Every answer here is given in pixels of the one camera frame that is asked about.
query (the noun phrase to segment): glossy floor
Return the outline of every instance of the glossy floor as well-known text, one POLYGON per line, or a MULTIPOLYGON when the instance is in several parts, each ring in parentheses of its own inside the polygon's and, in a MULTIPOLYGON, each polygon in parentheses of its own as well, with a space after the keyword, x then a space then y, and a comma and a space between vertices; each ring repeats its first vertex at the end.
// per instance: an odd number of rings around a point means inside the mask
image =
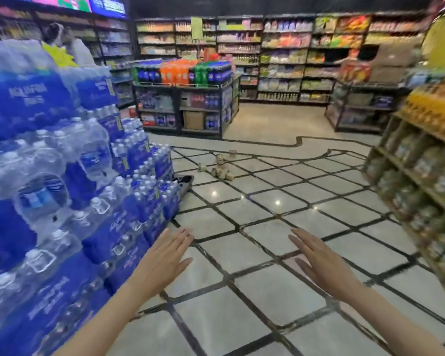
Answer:
POLYGON ((378 356, 382 337, 299 269, 290 227, 322 238, 362 282, 445 343, 445 293, 359 171, 369 147, 303 138, 281 147, 152 135, 195 176, 170 227, 193 229, 193 263, 142 306, 111 356, 378 356), (231 158, 226 153, 237 149, 231 158), (220 181, 198 163, 230 161, 220 181))

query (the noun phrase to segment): store aisle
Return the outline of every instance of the store aisle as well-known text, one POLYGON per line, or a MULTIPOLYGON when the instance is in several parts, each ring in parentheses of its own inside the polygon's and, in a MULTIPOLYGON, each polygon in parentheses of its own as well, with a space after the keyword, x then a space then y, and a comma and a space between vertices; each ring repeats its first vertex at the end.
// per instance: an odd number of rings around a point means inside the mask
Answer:
POLYGON ((192 228, 193 263, 142 306, 109 356, 382 356, 380 336, 303 274, 290 227, 322 238, 357 277, 445 343, 445 293, 359 171, 369 148, 300 147, 151 135, 195 176, 171 227, 192 228), (237 149, 229 158, 227 151, 237 149), (198 172, 223 153, 231 181, 198 172))
POLYGON ((297 136, 378 143, 379 136, 334 132, 324 113, 325 107, 241 103, 224 138, 283 145, 294 144, 297 136))

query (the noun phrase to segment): water bottle stack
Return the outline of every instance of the water bottle stack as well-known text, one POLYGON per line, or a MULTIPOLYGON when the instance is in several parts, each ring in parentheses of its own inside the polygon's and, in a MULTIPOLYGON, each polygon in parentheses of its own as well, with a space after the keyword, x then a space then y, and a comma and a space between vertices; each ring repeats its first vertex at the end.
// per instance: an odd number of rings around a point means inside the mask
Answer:
POLYGON ((47 356, 178 211, 170 147, 120 120, 107 68, 0 42, 0 356, 47 356))

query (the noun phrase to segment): wall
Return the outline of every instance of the wall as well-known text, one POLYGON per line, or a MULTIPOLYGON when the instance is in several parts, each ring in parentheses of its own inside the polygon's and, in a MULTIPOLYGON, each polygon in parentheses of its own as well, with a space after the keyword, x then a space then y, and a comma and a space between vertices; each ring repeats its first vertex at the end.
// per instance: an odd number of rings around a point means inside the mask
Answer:
POLYGON ((411 11, 431 0, 130 0, 131 16, 188 17, 318 12, 411 11))

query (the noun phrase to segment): forearm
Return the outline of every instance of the forearm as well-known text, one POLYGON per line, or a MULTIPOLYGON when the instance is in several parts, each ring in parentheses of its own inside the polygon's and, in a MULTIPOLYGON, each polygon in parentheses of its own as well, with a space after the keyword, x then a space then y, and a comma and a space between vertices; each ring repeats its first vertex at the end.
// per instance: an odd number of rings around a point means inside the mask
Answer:
POLYGON ((105 356, 119 333, 147 299, 149 297, 136 294, 131 283, 126 282, 53 356, 105 356))
POLYGON ((445 347, 432 334, 411 322, 373 289, 360 286, 350 294, 348 304, 384 337, 396 356, 445 356, 445 347))

